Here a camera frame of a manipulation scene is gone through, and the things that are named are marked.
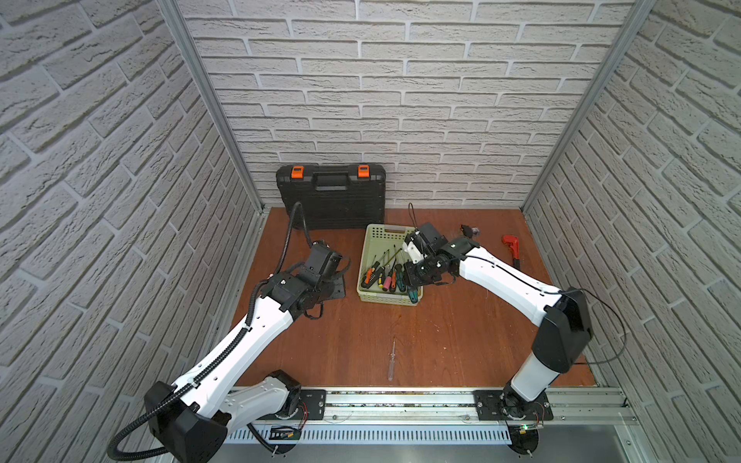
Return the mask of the pink handled screwdriver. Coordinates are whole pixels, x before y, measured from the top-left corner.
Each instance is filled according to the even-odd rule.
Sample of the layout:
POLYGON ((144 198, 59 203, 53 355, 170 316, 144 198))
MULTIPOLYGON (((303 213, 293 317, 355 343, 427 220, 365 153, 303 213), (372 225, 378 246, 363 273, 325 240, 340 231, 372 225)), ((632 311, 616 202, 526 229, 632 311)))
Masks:
POLYGON ((388 269, 387 269, 387 271, 386 271, 386 274, 385 274, 385 279, 384 279, 384 281, 383 281, 383 283, 382 283, 382 290, 383 290, 383 291, 385 291, 385 292, 389 292, 389 285, 390 285, 390 281, 391 281, 391 270, 392 270, 392 265, 393 265, 393 264, 391 264, 391 265, 390 265, 390 266, 388 267, 388 269))

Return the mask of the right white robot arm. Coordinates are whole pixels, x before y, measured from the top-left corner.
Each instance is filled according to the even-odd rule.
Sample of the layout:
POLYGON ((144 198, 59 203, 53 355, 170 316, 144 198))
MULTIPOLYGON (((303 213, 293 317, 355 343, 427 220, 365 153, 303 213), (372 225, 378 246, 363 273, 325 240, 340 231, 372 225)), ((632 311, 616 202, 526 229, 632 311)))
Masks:
POLYGON ((500 395, 502 412, 513 419, 525 417, 526 408, 570 371, 594 337, 582 289, 546 285, 465 235, 448 240, 426 223, 405 237, 403 250, 411 258, 404 265, 410 287, 440 285, 449 273, 492 292, 538 328, 532 352, 500 395))

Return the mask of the red black screwdriver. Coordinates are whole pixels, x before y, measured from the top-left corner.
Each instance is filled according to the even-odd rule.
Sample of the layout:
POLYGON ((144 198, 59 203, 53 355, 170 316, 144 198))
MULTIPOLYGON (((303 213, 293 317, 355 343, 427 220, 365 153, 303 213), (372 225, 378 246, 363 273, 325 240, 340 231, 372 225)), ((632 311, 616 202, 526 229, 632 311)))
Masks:
POLYGON ((391 270, 391 281, 389 285, 389 292, 394 293, 397 290, 397 278, 398 278, 398 263, 394 260, 391 270))

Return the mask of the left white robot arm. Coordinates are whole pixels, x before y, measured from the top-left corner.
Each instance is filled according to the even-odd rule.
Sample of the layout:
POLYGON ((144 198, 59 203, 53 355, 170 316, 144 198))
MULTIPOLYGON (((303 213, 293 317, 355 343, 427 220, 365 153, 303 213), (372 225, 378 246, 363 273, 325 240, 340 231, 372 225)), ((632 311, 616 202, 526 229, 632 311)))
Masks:
POLYGON ((315 243, 306 262, 258 285, 245 318, 202 361, 174 383, 158 382, 148 390, 149 428, 166 453, 179 462, 207 462, 229 433, 259 418, 303 418, 301 385, 283 370, 247 389, 234 387, 297 318, 343 296, 341 260, 325 243, 315 243))

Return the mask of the small clear slim screwdriver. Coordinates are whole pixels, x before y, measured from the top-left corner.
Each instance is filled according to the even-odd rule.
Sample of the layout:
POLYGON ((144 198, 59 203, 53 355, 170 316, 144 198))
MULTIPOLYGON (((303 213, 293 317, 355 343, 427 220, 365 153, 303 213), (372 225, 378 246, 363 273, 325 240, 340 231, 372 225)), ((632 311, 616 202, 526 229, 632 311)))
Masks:
POLYGON ((396 339, 393 340, 392 343, 392 350, 390 353, 390 361, 389 361, 389 367, 388 367, 388 373, 387 373, 387 379, 389 382, 392 382, 395 377, 395 365, 396 365, 396 346, 397 342, 396 339))

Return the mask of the small green black screwdriver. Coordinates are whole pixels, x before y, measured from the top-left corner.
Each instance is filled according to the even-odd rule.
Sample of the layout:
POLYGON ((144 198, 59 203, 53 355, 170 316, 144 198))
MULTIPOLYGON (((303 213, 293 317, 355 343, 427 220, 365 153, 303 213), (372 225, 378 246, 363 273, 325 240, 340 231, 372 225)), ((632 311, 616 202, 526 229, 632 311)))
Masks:
POLYGON ((405 276, 405 260, 399 260, 395 265, 396 288, 400 293, 408 293, 408 283, 405 276))

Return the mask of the orange black screwdriver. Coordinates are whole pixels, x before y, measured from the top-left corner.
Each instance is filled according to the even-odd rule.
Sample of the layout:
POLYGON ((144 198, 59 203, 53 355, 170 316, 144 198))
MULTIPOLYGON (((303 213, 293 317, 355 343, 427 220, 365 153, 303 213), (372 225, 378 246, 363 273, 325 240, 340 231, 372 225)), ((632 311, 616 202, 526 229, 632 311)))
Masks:
POLYGON ((382 264, 383 258, 376 260, 367 270, 361 287, 370 289, 373 285, 382 285, 385 279, 385 266, 382 264))

